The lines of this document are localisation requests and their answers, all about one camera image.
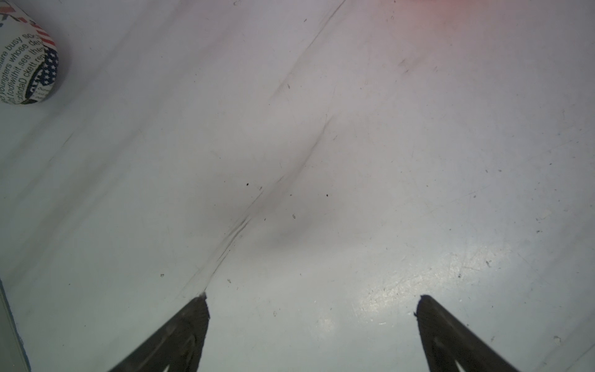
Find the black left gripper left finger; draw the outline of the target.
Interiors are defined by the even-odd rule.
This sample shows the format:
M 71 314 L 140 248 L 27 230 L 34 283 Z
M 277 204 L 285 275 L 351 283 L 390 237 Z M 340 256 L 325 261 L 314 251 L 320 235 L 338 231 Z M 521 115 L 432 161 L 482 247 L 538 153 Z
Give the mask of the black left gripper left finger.
M 206 293 L 192 299 L 113 371 L 180 371 L 199 368 L 209 328 Z

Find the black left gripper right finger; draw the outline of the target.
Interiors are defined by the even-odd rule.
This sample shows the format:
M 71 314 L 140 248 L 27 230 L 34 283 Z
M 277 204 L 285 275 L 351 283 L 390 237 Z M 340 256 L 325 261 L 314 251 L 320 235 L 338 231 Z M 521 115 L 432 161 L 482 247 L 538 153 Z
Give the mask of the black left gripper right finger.
M 415 317 L 431 372 L 517 370 L 433 297 L 421 296 Z

